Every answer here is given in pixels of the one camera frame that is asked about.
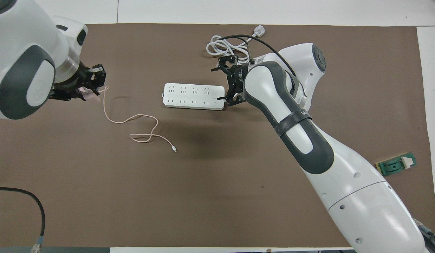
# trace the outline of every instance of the white plug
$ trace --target white plug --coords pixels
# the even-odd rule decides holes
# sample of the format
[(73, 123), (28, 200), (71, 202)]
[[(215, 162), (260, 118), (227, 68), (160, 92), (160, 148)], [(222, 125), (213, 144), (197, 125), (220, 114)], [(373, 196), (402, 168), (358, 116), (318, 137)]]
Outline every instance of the white plug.
[(405, 165), (406, 169), (409, 169), (409, 168), (411, 168), (412, 165), (414, 165), (414, 162), (411, 158), (408, 158), (406, 156), (401, 157), (401, 158), (402, 158), (402, 162)]
[(78, 91), (82, 94), (82, 96), (85, 100), (97, 97), (93, 91), (91, 91), (90, 89), (85, 88), (85, 87), (78, 88)]
[(264, 29), (263, 26), (259, 25), (255, 28), (255, 30), (253, 30), (253, 33), (257, 36), (257, 37), (261, 37), (263, 36), (264, 32), (266, 31), (266, 29)]

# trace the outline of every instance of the electrical socket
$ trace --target electrical socket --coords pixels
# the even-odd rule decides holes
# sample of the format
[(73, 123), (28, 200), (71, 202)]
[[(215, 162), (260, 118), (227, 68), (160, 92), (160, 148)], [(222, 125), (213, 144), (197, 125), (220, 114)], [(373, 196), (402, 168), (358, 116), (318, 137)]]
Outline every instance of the electrical socket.
[(184, 83), (166, 83), (163, 92), (163, 104), (167, 107), (222, 110), (225, 89), (218, 85), (200, 85)]

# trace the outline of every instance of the brown mat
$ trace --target brown mat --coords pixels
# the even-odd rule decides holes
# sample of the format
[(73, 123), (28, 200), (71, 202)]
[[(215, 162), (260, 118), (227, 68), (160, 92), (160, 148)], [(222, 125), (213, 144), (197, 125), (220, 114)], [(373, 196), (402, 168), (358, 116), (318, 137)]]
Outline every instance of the brown mat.
[[(257, 108), (163, 105), (166, 82), (224, 85), (204, 50), (212, 35), (253, 25), (89, 25), (82, 61), (108, 73), (110, 116), (155, 115), (158, 138), (139, 144), (149, 118), (108, 122), (102, 104), (48, 101), (31, 117), (0, 119), (0, 186), (36, 194), (47, 246), (346, 247), (293, 156)], [(314, 42), (327, 73), (314, 122), (371, 163), (413, 152), (418, 165), (387, 180), (435, 231), (435, 200), (415, 27), (266, 26), (274, 48)], [(268, 50), (251, 43), (254, 56)], [(0, 246), (32, 245), (38, 208), (0, 192)]]

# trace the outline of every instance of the power outlet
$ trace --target power outlet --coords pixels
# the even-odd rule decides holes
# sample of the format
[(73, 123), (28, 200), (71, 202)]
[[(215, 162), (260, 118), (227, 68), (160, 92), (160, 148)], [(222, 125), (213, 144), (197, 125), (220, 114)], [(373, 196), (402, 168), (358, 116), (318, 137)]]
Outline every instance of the power outlet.
[(222, 110), (225, 90), (217, 85), (200, 85), (184, 83), (166, 83), (163, 92), (163, 104), (167, 107)]

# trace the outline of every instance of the black cable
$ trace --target black cable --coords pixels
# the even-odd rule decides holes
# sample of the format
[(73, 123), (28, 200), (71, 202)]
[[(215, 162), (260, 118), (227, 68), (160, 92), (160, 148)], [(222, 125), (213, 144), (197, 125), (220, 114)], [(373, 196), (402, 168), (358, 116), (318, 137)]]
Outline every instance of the black cable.
[(242, 41), (245, 43), (245, 45), (247, 45), (248, 60), (249, 60), (249, 62), (250, 62), (251, 64), (253, 64), (254, 61), (253, 61), (252, 58), (250, 57), (250, 47), (249, 47), (249, 45), (248, 45), (247, 40), (245, 40), (245, 39), (243, 39), (243, 38), (239, 38), (239, 37), (235, 37), (235, 39), (242, 40)]
[(230, 35), (230, 36), (225, 36), (225, 37), (221, 37), (219, 40), (226, 40), (226, 39), (230, 39), (230, 38), (237, 38), (240, 39), (240, 37), (243, 38), (250, 38), (252, 40), (256, 40), (258, 42), (260, 42), (261, 44), (267, 46), (272, 52), (274, 52), (284, 63), (285, 65), (288, 67), (288, 69), (291, 71), (291, 73), (293, 75), (296, 76), (296, 73), (294, 72), (293, 68), (286, 62), (286, 60), (277, 52), (277, 50), (275, 50), (273, 47), (271, 47), (268, 43), (264, 42), (263, 40), (257, 38), (257, 37), (253, 37), (250, 35), (245, 35), (245, 34), (237, 34), (237, 35)]
[(39, 207), (39, 211), (41, 211), (41, 232), (40, 232), (39, 236), (44, 236), (44, 228), (46, 227), (46, 216), (44, 214), (43, 205), (38, 200), (38, 198), (35, 196), (35, 194), (33, 194), (29, 191), (23, 190), (23, 189), (10, 188), (10, 187), (0, 187), (0, 190), (14, 191), (14, 192), (20, 192), (23, 194), (27, 194), (28, 196), (32, 197), (36, 201), (36, 204), (38, 204), (38, 207)]

